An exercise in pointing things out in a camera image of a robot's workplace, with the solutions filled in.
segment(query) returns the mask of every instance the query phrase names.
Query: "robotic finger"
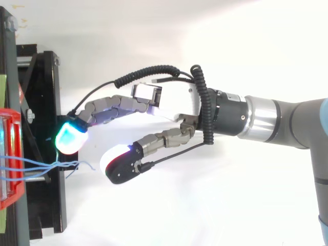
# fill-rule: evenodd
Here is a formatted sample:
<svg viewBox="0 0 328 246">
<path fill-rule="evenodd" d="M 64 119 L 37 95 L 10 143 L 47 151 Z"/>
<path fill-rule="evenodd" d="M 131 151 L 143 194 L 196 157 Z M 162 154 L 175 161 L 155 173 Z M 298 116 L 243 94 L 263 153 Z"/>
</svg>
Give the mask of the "robotic finger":
<svg viewBox="0 0 328 246">
<path fill-rule="evenodd" d="M 130 146 L 117 145 L 102 156 L 100 169 L 112 183 L 126 182 L 155 165 L 154 162 L 141 163 L 142 158 L 163 147 L 179 147 L 186 144 L 194 131 L 194 128 L 174 128 L 157 134 L 149 134 Z"/>
</svg>

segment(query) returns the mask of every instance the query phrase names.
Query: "black fingertip mount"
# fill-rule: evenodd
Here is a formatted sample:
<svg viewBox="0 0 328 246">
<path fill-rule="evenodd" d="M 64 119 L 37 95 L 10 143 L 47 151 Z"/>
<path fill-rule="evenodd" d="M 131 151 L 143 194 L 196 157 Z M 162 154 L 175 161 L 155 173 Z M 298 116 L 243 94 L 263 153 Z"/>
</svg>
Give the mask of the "black fingertip mount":
<svg viewBox="0 0 328 246">
<path fill-rule="evenodd" d="M 135 163 L 144 157 L 142 147 L 135 142 L 129 148 L 130 151 L 117 156 L 106 167 L 106 176 L 116 185 L 129 181 L 140 174 L 135 168 Z"/>
</svg>

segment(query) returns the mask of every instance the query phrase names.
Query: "black curled cable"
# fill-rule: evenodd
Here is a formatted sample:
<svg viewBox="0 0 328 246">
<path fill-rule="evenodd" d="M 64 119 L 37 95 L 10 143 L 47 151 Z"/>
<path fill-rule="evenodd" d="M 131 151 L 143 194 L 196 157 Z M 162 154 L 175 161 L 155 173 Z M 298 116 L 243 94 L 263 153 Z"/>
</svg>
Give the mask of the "black curled cable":
<svg viewBox="0 0 328 246">
<path fill-rule="evenodd" d="M 204 143 L 206 145 L 213 145 L 214 133 L 211 99 L 207 91 L 204 74 L 200 65 L 193 65 L 190 69 L 190 72 L 194 77 L 194 83 L 196 85 L 197 92 L 200 96 Z"/>
<path fill-rule="evenodd" d="M 131 83 L 132 81 L 154 74 L 170 74 L 173 77 L 178 77 L 180 75 L 180 70 L 176 67 L 168 65 L 152 66 L 140 69 L 121 78 L 118 78 L 114 81 L 114 84 L 116 88 L 120 88 L 127 85 L 128 83 Z"/>
</svg>

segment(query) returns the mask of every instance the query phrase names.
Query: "robotic arm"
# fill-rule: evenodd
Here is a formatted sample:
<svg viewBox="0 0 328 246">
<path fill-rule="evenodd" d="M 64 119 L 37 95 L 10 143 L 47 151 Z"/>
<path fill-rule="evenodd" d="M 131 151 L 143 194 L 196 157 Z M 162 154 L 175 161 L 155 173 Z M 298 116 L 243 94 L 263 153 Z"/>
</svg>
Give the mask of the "robotic arm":
<svg viewBox="0 0 328 246">
<path fill-rule="evenodd" d="M 134 112 L 147 112 L 173 121 L 182 120 L 180 128 L 150 134 L 128 147 L 116 146 L 108 150 L 100 166 L 116 184 L 150 170 L 163 160 L 205 144 L 213 144 L 213 133 L 310 149 L 319 221 L 325 243 L 328 244 L 328 98 L 293 104 L 253 96 L 242 97 L 207 89 L 199 66 L 194 66 L 191 72 L 192 80 L 181 81 L 178 72 L 172 78 L 137 84 L 132 89 L 131 98 L 117 95 L 88 102 L 85 109 L 69 123 L 74 126 L 73 131 L 81 135 L 81 144 L 67 141 L 70 137 L 64 137 L 64 132 L 70 130 L 64 125 L 56 138 L 56 146 L 63 153 L 70 148 L 74 153 L 86 140 L 88 127 Z M 196 130 L 203 131 L 203 143 L 158 161 L 141 162 L 143 157 L 162 147 L 186 144 Z"/>
</svg>

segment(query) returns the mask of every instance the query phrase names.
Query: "white wall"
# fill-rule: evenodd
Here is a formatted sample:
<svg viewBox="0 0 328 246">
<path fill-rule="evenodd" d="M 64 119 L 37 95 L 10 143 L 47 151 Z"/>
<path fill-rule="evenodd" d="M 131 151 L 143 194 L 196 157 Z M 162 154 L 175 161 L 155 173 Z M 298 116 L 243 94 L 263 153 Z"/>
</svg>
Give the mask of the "white wall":
<svg viewBox="0 0 328 246">
<path fill-rule="evenodd" d="M 63 114 L 97 85 L 157 64 L 185 71 L 200 64 L 209 87 L 235 94 L 327 97 L 325 0 L 0 4 L 22 26 L 18 44 L 37 43 L 61 57 Z M 128 95 L 130 88 L 109 86 L 92 98 Z M 80 159 L 97 171 L 81 167 L 67 180 L 67 229 L 44 230 L 32 245 L 323 245 L 309 151 L 216 136 L 213 146 L 128 183 L 115 186 L 102 176 L 98 162 L 108 148 L 174 125 L 132 115 L 90 129 Z M 201 140 L 198 133 L 188 146 Z"/>
</svg>

